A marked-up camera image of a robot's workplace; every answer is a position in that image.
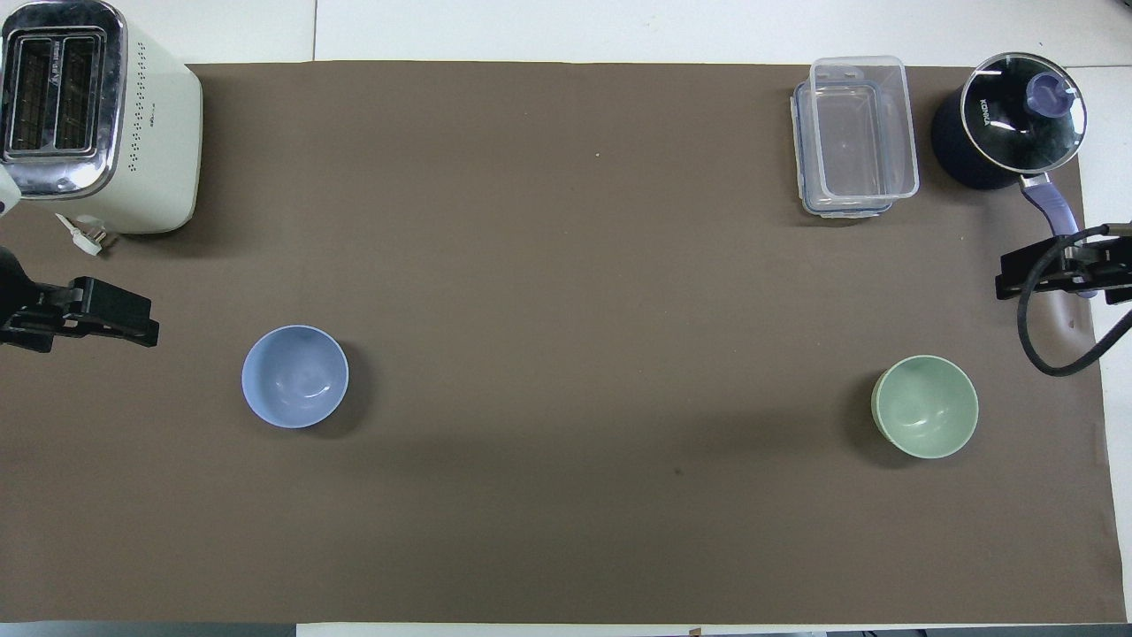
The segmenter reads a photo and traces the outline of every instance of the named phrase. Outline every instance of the blue bowl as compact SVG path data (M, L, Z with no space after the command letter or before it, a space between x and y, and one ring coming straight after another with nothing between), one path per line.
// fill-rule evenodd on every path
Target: blue bowl
M310 326L286 326L256 342L243 360L243 398L257 416L297 430L329 416L350 382L342 346Z

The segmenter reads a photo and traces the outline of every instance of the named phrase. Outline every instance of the lid knob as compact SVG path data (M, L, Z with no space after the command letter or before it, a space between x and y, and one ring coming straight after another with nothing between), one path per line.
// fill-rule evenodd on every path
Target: lid knob
M1041 117L1065 117L1077 91L1060 74L1052 70L1039 72L1026 85L1026 110Z

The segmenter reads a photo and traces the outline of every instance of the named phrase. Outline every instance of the white toaster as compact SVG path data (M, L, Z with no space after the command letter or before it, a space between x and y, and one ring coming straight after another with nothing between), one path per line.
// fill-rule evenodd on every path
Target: white toaster
M98 0L29 2L2 36L0 163L24 199L106 232L165 232L192 216L192 71Z

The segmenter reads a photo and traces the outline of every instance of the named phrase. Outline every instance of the bowl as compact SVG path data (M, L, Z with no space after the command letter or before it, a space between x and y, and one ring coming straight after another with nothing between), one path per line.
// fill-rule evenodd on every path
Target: bowl
M264 335L243 360L243 398L257 416L297 430L329 416L350 382L342 346L310 326L286 326Z
M898 449L917 458L959 451L975 433L979 399L958 365L938 356L904 359L873 388L873 420Z

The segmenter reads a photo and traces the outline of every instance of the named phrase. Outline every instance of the pot handle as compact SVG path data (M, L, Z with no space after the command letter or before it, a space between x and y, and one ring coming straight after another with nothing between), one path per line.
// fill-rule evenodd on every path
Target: pot handle
M1054 186L1053 179L1049 179L1048 172L1032 177L1023 174L1020 184L1022 196L1034 204L1034 207L1040 209L1041 214L1046 215L1046 221L1049 222L1049 229L1053 230L1054 235L1077 233L1077 218L1073 217L1073 210L1069 207L1069 201L1065 200L1057 186ZM1092 298L1097 295L1097 291L1079 291L1077 295Z

